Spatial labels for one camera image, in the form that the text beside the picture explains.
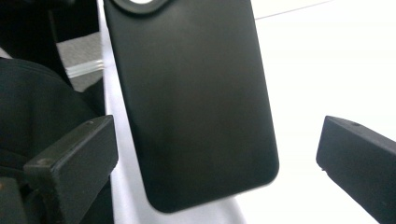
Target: white surface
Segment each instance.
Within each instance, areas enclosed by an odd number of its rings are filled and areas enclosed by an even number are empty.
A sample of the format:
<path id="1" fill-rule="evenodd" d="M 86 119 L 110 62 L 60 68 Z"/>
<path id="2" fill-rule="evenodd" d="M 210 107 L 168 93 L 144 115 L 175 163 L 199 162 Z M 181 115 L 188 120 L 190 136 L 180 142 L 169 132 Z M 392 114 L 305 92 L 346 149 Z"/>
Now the white surface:
<path id="1" fill-rule="evenodd" d="M 332 1 L 256 21 L 279 175 L 270 186 L 173 215 L 156 212 L 146 200 L 102 23 L 106 110 L 115 116 L 120 151 L 111 177 L 116 223 L 376 223 L 315 157 L 325 115 L 396 139 L 393 9 L 386 1 Z"/>

